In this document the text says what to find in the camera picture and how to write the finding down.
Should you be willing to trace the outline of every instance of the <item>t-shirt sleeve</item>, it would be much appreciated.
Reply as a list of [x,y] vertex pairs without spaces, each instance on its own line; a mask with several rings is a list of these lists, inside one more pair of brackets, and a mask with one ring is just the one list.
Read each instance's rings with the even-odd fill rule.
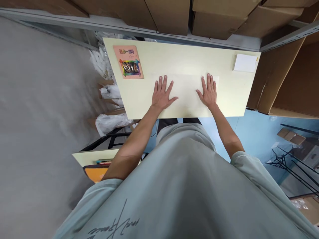
[[107,179],[90,187],[53,239],[73,238],[122,182],[121,179]]
[[231,164],[241,171],[273,204],[309,238],[317,238],[315,227],[294,207],[258,158],[245,152],[236,152]]

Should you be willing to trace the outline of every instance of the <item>forearm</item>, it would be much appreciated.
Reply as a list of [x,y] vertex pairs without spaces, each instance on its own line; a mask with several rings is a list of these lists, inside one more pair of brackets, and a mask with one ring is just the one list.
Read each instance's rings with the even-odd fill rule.
[[226,120],[225,116],[219,109],[217,104],[209,107],[214,120],[217,125],[219,136],[222,140],[222,143],[231,158],[234,153],[238,151],[244,151],[242,143],[240,142],[238,136],[235,134],[230,124]]
[[146,145],[150,139],[153,126],[161,113],[161,110],[151,106],[129,138],[118,151],[117,155],[122,157],[135,157],[139,161]]
[[161,110],[151,106],[123,146],[115,155],[102,180],[119,178],[124,180],[138,165],[149,141],[153,126]]

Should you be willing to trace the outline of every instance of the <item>brown cardboard box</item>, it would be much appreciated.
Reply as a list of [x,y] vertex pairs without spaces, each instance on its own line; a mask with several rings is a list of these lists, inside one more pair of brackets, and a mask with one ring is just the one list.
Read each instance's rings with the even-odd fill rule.
[[193,11],[247,17],[261,0],[193,0]]
[[108,0],[108,5],[127,25],[157,30],[144,0]]
[[56,15],[89,17],[89,14],[70,0],[32,0],[42,10]]
[[41,9],[52,14],[89,17],[89,14],[70,0],[0,0],[0,7]]
[[316,2],[318,2],[318,0],[266,0],[263,6],[304,8],[310,7]]
[[[317,13],[300,18],[319,20],[319,3],[306,9],[310,11]],[[319,119],[318,44],[319,37],[312,34],[262,53],[247,107],[268,115]]]
[[112,10],[109,1],[104,0],[72,0],[76,5],[92,15],[119,18],[119,16]]
[[293,132],[293,131],[289,131],[285,128],[282,128],[279,133],[277,134],[278,136],[280,136],[281,138],[284,138],[285,140],[297,144],[297,145],[301,145],[303,143],[303,141],[306,140],[305,137]]
[[0,0],[0,7],[3,8],[19,8],[19,9],[41,9],[38,5],[34,4],[31,0]]
[[99,99],[102,100],[103,102],[120,106],[120,105],[118,105],[117,103],[115,103],[115,102],[113,101],[113,99],[103,99],[103,98],[102,98],[102,95],[101,95],[100,89],[103,88],[103,86],[113,85],[113,84],[114,84],[114,81],[113,81],[113,80],[100,80],[100,81],[97,83]]
[[160,33],[188,33],[190,0],[145,0]]
[[310,221],[311,224],[319,226],[319,201],[315,194],[308,197],[291,199],[291,201],[303,200],[305,207],[299,208],[299,211]]
[[258,6],[236,34],[263,38],[302,14],[303,8],[268,8]]
[[247,18],[195,12],[192,34],[195,36],[227,40]]

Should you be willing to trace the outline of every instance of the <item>light green t-shirt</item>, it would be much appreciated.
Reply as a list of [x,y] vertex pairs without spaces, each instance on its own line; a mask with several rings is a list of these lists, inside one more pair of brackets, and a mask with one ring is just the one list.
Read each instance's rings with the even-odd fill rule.
[[54,238],[319,238],[259,159],[228,163],[200,124],[162,129],[125,179],[89,188]]

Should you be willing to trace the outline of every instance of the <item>pale yellow tabletop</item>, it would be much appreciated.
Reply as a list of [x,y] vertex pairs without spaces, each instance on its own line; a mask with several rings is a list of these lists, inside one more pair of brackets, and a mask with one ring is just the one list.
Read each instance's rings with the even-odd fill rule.
[[82,151],[82,152],[73,153],[72,156],[77,160],[77,162],[81,165],[81,167],[84,167],[86,165],[96,164],[97,160],[113,159],[117,151],[119,151],[118,148]]
[[[237,54],[260,57],[260,52],[228,50],[158,42],[104,38],[111,66],[129,119],[141,119],[152,102],[155,81],[168,76],[174,81],[170,97],[179,99],[160,118],[212,117],[201,103],[201,76],[210,73],[217,82],[217,103],[226,117],[243,116],[255,72],[233,71]],[[144,79],[123,79],[113,46],[137,47]]]

